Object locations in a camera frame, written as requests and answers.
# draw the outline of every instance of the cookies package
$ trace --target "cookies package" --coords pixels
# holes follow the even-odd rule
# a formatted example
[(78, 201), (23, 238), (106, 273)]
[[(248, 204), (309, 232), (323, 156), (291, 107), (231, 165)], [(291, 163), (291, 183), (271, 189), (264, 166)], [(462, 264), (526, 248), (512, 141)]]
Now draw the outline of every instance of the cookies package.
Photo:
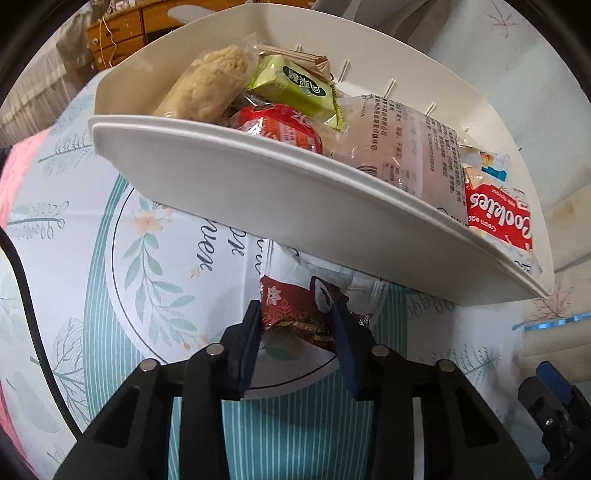
[(468, 228), (492, 243), (533, 277), (541, 274), (534, 255), (530, 207), (525, 194), (480, 168), (462, 165)]

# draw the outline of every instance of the wooden dresser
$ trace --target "wooden dresser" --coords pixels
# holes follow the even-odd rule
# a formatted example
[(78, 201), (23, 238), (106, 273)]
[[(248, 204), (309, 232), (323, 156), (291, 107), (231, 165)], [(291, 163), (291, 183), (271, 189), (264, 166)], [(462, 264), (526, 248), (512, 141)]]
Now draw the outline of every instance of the wooden dresser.
[[(179, 5), (198, 5), (216, 12), (235, 7), (244, 0), (146, 0), (115, 12), (86, 29), (88, 45), (99, 70), (115, 66), (148, 43), (180, 27), (168, 16)], [(275, 0), (272, 3), (309, 8), (310, 0)]]

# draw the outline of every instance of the bed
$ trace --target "bed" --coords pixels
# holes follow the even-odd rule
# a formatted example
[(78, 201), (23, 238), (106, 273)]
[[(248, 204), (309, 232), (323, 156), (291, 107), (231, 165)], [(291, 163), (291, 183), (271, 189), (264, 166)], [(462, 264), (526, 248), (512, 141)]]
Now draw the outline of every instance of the bed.
[[(13, 149), (0, 180), (0, 223), (24, 266), (39, 334), (20, 313), (14, 278), (0, 269), (0, 421), (40, 480), (52, 478), (143, 358), (188, 358), (260, 298), (265, 239), (144, 199), (94, 153), (87, 120), (102, 75), (48, 131)], [(522, 379), (513, 361), (520, 304), (464, 308), (394, 284), (380, 298), (378, 341), (412, 360), (453, 360), (499, 418), (511, 419)], [(165, 334), (146, 315), (163, 306), (174, 312)], [(207, 329), (195, 331), (197, 318)], [(232, 478), (363, 478), (371, 406), (349, 397), (330, 355), (310, 364), (306, 352), (286, 338), (266, 343), (257, 369), (267, 374), (257, 381), (271, 380), (252, 400), (224, 403)], [(279, 382), (278, 371), (291, 377)], [(171, 478), (179, 415), (176, 405)]]

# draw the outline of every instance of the red snack package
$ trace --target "red snack package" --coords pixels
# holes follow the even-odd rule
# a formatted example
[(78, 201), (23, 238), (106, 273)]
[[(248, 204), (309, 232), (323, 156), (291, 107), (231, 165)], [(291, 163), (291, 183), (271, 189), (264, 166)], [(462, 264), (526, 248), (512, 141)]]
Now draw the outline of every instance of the red snack package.
[(379, 315), (385, 282), (303, 252), (263, 242), (261, 309), (263, 330), (289, 330), (296, 337), (331, 352), (328, 326), (334, 303), (343, 299), (350, 315), (369, 326)]
[(462, 166), (468, 228), (494, 244), (527, 273), (538, 276), (541, 270), (532, 251), (530, 207), (525, 194), (479, 168)]
[(322, 155), (322, 141), (303, 113), (289, 105), (247, 106), (230, 119), (230, 126), (263, 135)]

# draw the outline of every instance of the plastic wrapper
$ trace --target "plastic wrapper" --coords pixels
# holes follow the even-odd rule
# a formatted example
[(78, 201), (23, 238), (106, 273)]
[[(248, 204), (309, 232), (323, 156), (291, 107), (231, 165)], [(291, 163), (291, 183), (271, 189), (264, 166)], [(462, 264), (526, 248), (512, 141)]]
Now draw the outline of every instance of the plastic wrapper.
[(289, 105), (247, 106), (228, 126), (251, 135), (263, 135), (322, 154), (322, 141), (306, 117)]
[(264, 54), (281, 55), (285, 59), (306, 69), (312, 75), (323, 79), (328, 84), (333, 81), (333, 75), (330, 72), (330, 62), (325, 56), (314, 55), (304, 51), (286, 50), (269, 45), (262, 45), (261, 51)]
[(333, 87), (281, 55), (263, 57), (247, 89), (271, 102), (291, 105), (330, 127), (342, 126)]
[(396, 186), (467, 225), (454, 130), (375, 95), (342, 99), (346, 126), (333, 158)]
[(335, 351), (328, 313), (345, 299), (365, 326), (379, 313), (385, 282), (265, 240), (261, 269), (263, 329), (287, 329), (320, 348)]
[(481, 169), (501, 181), (507, 180), (511, 158), (507, 153), (487, 153), (478, 148), (460, 146), (462, 163)]
[(462, 166), (468, 228), (495, 245), (521, 269), (539, 277), (541, 268), (533, 251), (530, 207), (525, 194), (477, 167)]
[(209, 123), (220, 120), (255, 74), (258, 59), (255, 34), (239, 44), (201, 55), (180, 76), (154, 115)]

